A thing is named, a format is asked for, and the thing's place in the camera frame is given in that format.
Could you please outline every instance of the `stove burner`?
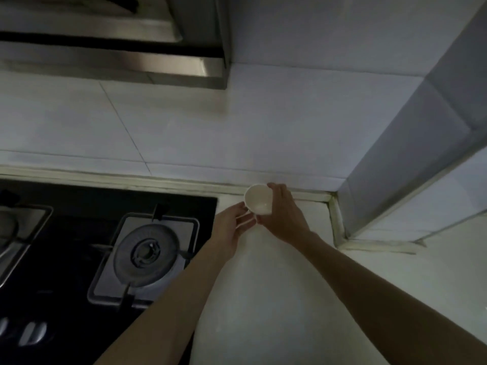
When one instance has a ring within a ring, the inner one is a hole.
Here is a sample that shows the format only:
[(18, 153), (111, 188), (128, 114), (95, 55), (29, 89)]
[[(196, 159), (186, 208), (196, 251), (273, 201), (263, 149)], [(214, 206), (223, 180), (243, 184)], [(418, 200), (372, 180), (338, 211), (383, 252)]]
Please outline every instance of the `stove burner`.
[(115, 274), (122, 284), (143, 287), (171, 270), (179, 252), (172, 229), (161, 224), (138, 227), (118, 245), (113, 259)]
[(161, 254), (161, 247), (153, 238), (144, 239), (137, 243), (132, 250), (131, 261), (137, 268), (145, 268), (157, 260)]

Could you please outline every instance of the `stainless steel range hood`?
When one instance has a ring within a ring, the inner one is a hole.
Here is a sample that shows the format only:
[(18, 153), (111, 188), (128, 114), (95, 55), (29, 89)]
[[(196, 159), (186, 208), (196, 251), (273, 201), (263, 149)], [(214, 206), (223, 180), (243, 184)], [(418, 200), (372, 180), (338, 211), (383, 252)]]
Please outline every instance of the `stainless steel range hood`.
[(225, 89), (227, 0), (0, 0), (3, 69)]

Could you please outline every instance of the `forearm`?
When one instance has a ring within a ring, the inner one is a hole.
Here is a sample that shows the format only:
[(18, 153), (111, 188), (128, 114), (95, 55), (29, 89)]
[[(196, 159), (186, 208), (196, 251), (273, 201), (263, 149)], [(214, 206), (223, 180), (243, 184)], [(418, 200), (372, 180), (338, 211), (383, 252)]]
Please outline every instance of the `forearm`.
[(221, 249), (210, 239), (95, 365), (177, 364), (225, 262)]
[(487, 363), (485, 344), (316, 234), (302, 232), (291, 244), (326, 279), (390, 364)]

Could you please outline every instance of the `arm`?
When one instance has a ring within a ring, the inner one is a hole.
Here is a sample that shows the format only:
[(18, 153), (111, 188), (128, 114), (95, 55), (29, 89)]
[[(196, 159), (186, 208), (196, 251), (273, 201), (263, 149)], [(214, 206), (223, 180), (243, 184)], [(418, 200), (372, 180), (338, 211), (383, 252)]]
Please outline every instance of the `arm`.
[(241, 202), (216, 215), (211, 239), (95, 365), (178, 364), (220, 270), (255, 225), (246, 212)]
[(310, 232), (286, 186), (269, 187), (272, 215), (258, 216), (257, 222), (313, 264), (390, 364), (487, 363), (487, 345), (324, 243)]

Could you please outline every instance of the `small ceramic bowl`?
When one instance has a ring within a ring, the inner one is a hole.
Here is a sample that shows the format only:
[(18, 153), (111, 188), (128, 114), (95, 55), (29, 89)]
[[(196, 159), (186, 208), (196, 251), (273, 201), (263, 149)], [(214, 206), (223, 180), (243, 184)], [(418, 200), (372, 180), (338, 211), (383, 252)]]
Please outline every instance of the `small ceramic bowl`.
[(243, 201), (255, 215), (272, 214), (272, 190), (266, 184), (250, 186), (244, 194)]

